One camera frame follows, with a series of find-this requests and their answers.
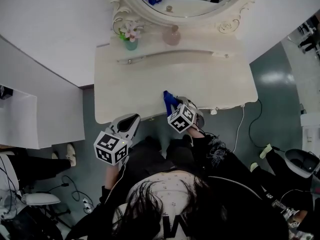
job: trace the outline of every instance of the white shoe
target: white shoe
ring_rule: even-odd
[[[264,148],[264,150],[261,152],[260,154],[260,158],[264,159],[266,157],[266,155],[272,150],[272,146],[270,144],[266,145],[266,147]]]
[[[71,143],[66,145],[66,159],[70,161],[71,167],[76,166],[76,151],[74,146]]]
[[[51,154],[51,159],[59,159],[58,153],[52,152],[52,154]]]
[[[256,169],[259,165],[256,162],[253,162],[250,165],[250,172],[252,173],[254,171],[254,169]]]

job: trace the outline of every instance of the small flower vase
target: small flower vase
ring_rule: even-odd
[[[136,39],[136,40],[134,40],[134,42],[130,42],[130,40],[124,40],[125,48],[127,48],[127,50],[129,50],[129,51],[133,51],[133,50],[137,49],[138,40],[139,39]]]

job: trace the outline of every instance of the black pants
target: black pants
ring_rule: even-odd
[[[184,139],[173,139],[166,150],[166,158],[160,153],[160,144],[146,140],[133,147],[124,172],[124,181],[134,185],[139,181],[161,172],[186,171],[201,176],[192,151],[191,143]]]
[[[37,180],[54,178],[71,167],[68,159],[46,159],[32,156],[8,155],[19,181],[19,189]]]
[[[280,200],[290,190],[310,191],[312,177],[303,178],[289,169],[283,158],[273,150],[266,159],[275,175],[259,167],[253,170],[253,177],[276,199]],[[286,206],[312,211],[313,201],[309,192],[291,191],[282,201]]]
[[[309,46],[305,49],[306,52],[310,51],[310,50],[313,49],[313,48],[316,48],[316,43],[315,43],[315,41],[313,40],[312,36],[309,36],[306,40],[304,40],[303,42],[300,43],[300,46],[301,46],[301,47],[302,47],[302,46],[305,46],[305,45],[309,45]]]

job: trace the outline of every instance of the white cable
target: white cable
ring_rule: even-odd
[[[285,193],[285,194],[281,197],[280,203],[281,203],[282,199],[284,198],[284,196],[285,196],[286,194],[290,193],[291,191],[300,191],[300,192],[309,192],[309,193],[311,193],[310,191],[303,191],[303,190],[299,190],[299,189],[291,189],[291,190],[289,190],[287,193]]]
[[[241,106],[242,107],[242,119],[241,119],[241,122],[238,126],[238,129],[236,130],[236,137],[235,137],[235,144],[234,144],[234,149],[232,151],[232,153],[234,153],[236,151],[236,148],[237,148],[237,142],[238,142],[238,134],[239,134],[239,129],[240,129],[240,126],[245,118],[245,106]]]
[[[110,197],[110,195],[111,195],[112,191],[114,190],[114,188],[116,187],[116,185],[118,184],[118,182],[119,182],[119,181],[121,181],[121,180],[122,180],[122,178],[123,178],[123,177],[124,177],[124,175],[125,175],[125,171],[126,171],[127,163],[126,163],[126,162],[123,162],[123,165],[124,165],[124,169],[123,169],[122,176],[121,176],[121,178],[120,178],[120,179],[119,179],[119,180],[114,184],[114,186],[111,188],[110,193],[108,194],[108,197],[106,198],[106,200],[105,200],[104,204],[106,204],[106,203],[107,203],[107,201],[108,201],[108,199],[109,199],[109,197]]]

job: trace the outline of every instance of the white wall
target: white wall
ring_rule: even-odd
[[[0,35],[77,86],[94,82],[97,45],[109,42],[106,0],[0,0]]]
[[[236,36],[251,63],[320,9],[320,0],[255,0]]]
[[[0,144],[38,149],[37,97],[14,90],[0,109]]]
[[[306,112],[320,113],[320,61],[313,49],[303,54],[297,44],[307,37],[303,37],[298,30],[282,40],[282,46],[292,68],[300,103]]]
[[[84,140],[82,90],[2,39],[0,84],[36,96],[39,148]]]
[[[256,0],[237,37],[249,62],[320,9],[320,0]],[[77,86],[94,83],[97,45],[109,42],[106,0],[0,0],[0,34]]]

